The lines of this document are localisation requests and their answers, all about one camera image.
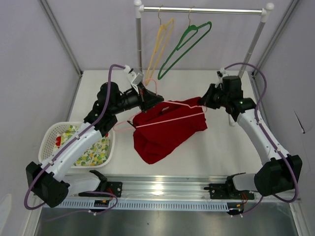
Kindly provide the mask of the green hanger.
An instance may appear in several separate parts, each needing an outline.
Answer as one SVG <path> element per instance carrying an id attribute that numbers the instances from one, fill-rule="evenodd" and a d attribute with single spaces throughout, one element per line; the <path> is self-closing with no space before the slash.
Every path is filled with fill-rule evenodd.
<path id="1" fill-rule="evenodd" d="M 187 53 L 189 53 L 212 29 L 212 22 L 194 25 L 191 23 L 189 13 L 189 25 L 182 33 L 178 43 L 161 65 L 157 79 L 161 80 Z"/>

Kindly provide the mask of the white plastic laundry basket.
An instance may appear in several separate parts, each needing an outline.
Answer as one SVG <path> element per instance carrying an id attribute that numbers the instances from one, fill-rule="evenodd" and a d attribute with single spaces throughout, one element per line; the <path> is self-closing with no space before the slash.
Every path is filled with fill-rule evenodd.
<path id="1" fill-rule="evenodd" d="M 42 140 L 40 149 L 39 149 L 39 154 L 38 154 L 38 160 L 39 162 L 42 162 L 43 160 L 47 159 L 50 157 L 54 152 L 54 144 L 55 144 L 55 139 L 57 136 L 58 132 L 64 132 L 69 125 L 76 125 L 76 126 L 81 126 L 81 122 L 59 122 L 54 125 L 52 125 L 45 133 L 45 136 Z M 113 150 L 115 146 L 115 132 L 113 130 L 110 130 L 108 133 L 111 137 L 111 144 L 110 144 L 110 154 L 109 158 L 105 163 L 99 166 L 87 166 L 87 167 L 72 167 L 73 169 L 87 169 L 87 168 L 100 168 L 108 164 L 112 158 L 113 155 Z"/>

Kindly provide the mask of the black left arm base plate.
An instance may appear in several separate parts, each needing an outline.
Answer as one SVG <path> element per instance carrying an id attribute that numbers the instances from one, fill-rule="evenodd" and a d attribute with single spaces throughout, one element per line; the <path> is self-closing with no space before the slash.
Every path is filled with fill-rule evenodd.
<path id="1" fill-rule="evenodd" d="M 97 189 L 92 193 L 82 192 L 78 195 L 80 197 L 109 197 L 104 193 L 114 194 L 116 197 L 120 198 L 122 194 L 123 183 L 118 181 L 106 181 L 101 182 Z"/>

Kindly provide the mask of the white metal clothes rack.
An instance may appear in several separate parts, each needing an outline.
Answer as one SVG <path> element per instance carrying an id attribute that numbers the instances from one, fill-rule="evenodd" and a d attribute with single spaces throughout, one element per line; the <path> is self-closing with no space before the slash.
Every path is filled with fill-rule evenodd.
<path id="1" fill-rule="evenodd" d="M 260 22 L 252 38 L 251 44 L 248 48 L 246 56 L 244 58 L 244 65 L 241 66 L 238 72 L 238 76 L 243 77 L 246 71 L 246 64 L 250 61 L 252 53 L 257 45 L 260 35 L 264 29 L 266 22 L 274 10 L 274 4 L 269 2 L 265 7 L 261 9 L 224 9 L 224 8 L 196 8 L 196 7 L 169 7 L 169 6 L 145 6 L 142 1 L 135 0 L 133 2 L 135 8 L 135 20 L 136 20 L 136 44 L 137 44 L 137 65 L 138 68 L 143 70 L 142 63 L 142 13 L 144 12 L 169 12 L 169 13 L 202 13 L 202 14 L 242 14 L 242 15 L 258 15 L 260 16 Z"/>

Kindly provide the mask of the aluminium mounting rail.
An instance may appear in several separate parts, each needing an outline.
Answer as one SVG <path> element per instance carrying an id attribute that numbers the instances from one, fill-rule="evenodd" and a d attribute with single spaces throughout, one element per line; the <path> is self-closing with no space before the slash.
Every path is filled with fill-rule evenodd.
<path id="1" fill-rule="evenodd" d="M 121 197 L 123 196 L 170 196 L 177 192 L 206 191 L 203 188 L 210 184 L 210 179 L 201 183 L 199 178 L 188 177 L 131 177 L 131 176 L 105 176 L 97 171 L 85 174 L 65 176 L 58 181 L 52 174 L 27 174 L 27 182 L 31 192 L 38 196 L 49 207 L 60 205 L 66 198 L 80 197 L 82 192 L 92 193 L 101 182 L 118 181 L 123 183 Z M 217 178 L 213 183 L 227 184 L 233 194 L 233 199 L 239 200 L 243 193 L 232 185 L 232 178 Z M 118 198 L 114 194 L 104 193 L 109 197 L 81 197 L 92 199 Z"/>

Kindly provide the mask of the red skirt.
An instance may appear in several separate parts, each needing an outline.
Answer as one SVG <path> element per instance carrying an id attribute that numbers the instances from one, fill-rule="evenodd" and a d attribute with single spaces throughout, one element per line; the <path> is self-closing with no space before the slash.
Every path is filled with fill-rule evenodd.
<path id="1" fill-rule="evenodd" d="M 199 99 L 200 97 L 194 97 L 185 101 L 174 102 L 188 104 L 189 106 L 199 106 Z M 190 109 L 186 106 L 161 102 L 149 111 L 136 115 L 132 123 L 135 127 L 200 112 L 202 112 L 201 108 Z M 147 164 L 155 164 L 168 156 L 175 148 L 196 132 L 205 131 L 206 129 L 207 124 L 204 114 L 137 128 L 133 133 L 134 149 L 144 162 Z"/>

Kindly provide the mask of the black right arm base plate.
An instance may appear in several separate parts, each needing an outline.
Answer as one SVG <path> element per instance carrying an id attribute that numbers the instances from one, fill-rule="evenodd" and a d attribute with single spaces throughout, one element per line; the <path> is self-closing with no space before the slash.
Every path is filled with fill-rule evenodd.
<path id="1" fill-rule="evenodd" d="M 234 198 L 227 184 L 210 183 L 203 189 L 209 192 L 210 199 L 212 200 L 226 200 Z"/>

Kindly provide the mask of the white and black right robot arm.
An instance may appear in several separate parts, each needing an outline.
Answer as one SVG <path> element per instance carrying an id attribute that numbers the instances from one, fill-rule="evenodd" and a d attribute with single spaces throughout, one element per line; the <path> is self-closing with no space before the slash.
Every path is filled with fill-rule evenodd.
<path id="1" fill-rule="evenodd" d="M 211 109 L 225 111 L 245 131 L 254 145 L 262 167 L 255 174 L 229 176 L 232 182 L 225 185 L 225 194 L 237 198 L 242 191 L 258 192 L 261 196 L 277 196 L 294 190 L 298 196 L 298 179 L 302 169 L 299 155 L 291 155 L 275 138 L 262 119 L 252 98 L 245 98 L 239 76 L 225 76 L 218 85 L 210 84 L 205 95 L 198 101 Z"/>

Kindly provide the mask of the lemon print cloth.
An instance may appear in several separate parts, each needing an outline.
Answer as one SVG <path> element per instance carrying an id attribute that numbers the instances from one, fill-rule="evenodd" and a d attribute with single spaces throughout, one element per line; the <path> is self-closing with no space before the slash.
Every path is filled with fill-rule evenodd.
<path id="1" fill-rule="evenodd" d="M 65 144 L 65 142 L 73 136 L 79 129 L 79 126 L 69 125 L 64 132 L 58 132 L 53 152 Z M 107 161 L 110 154 L 111 137 L 107 133 L 99 141 L 94 143 L 73 163 L 72 167 L 99 166 Z"/>

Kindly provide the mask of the pink wire hanger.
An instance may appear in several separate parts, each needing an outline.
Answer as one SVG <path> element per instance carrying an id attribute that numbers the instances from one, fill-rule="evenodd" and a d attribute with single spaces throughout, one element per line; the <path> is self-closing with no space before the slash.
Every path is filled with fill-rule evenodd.
<path id="1" fill-rule="evenodd" d="M 179 102 L 172 102 L 172 101 L 166 101 L 166 103 L 168 104 L 174 104 L 174 105 L 180 105 L 180 106 L 186 106 L 190 109 L 194 109 L 194 108 L 201 108 L 202 112 L 200 113 L 195 113 L 192 115 L 188 115 L 188 116 L 182 116 L 182 117 L 178 117 L 178 118 L 173 118 L 173 119 L 167 119 L 167 120 L 163 120 L 163 121 L 159 121 L 159 122 L 151 122 L 148 124 L 144 124 L 144 125 L 138 125 L 138 126 L 131 126 L 131 128 L 123 128 L 123 129 L 118 129 L 118 126 L 121 124 L 125 124 L 128 123 L 129 121 L 131 121 L 130 119 L 135 117 L 136 115 L 140 114 L 140 112 L 136 113 L 135 115 L 131 116 L 129 119 L 121 121 L 117 124 L 114 125 L 113 130 L 115 132 L 123 132 L 123 131 L 127 131 L 127 130 L 132 130 L 132 129 L 137 129 L 137 128 L 143 128 L 143 127 L 147 127 L 147 126 L 152 126 L 152 125 L 158 125 L 158 124 L 162 124 L 162 123 L 167 123 L 167 122 L 172 122 L 172 121 L 177 121 L 177 120 L 181 120 L 181 119 L 185 119 L 185 118 L 191 118 L 194 116 L 198 116 L 198 115 L 202 115 L 202 114 L 206 114 L 207 112 L 207 108 L 205 106 L 189 106 L 188 104 L 184 104 L 184 103 L 179 103 Z"/>

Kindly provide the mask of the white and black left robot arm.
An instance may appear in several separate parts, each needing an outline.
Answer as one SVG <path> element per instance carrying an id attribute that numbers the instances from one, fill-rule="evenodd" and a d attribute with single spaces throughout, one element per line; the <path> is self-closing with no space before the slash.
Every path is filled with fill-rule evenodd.
<path id="1" fill-rule="evenodd" d="M 136 107 L 145 112 L 163 101 L 161 95 L 146 89 L 142 83 L 125 92 L 120 92 L 114 82 L 104 83 L 92 110 L 84 118 L 78 131 L 43 162 L 31 162 L 27 165 L 29 188 L 24 198 L 26 209 L 31 209 L 28 205 L 30 193 L 34 193 L 49 207 L 58 206 L 65 198 L 74 194 L 103 196 L 107 190 L 107 178 L 100 172 L 91 170 L 85 174 L 68 176 L 68 170 L 84 151 L 105 137 L 114 127 L 117 114 Z"/>

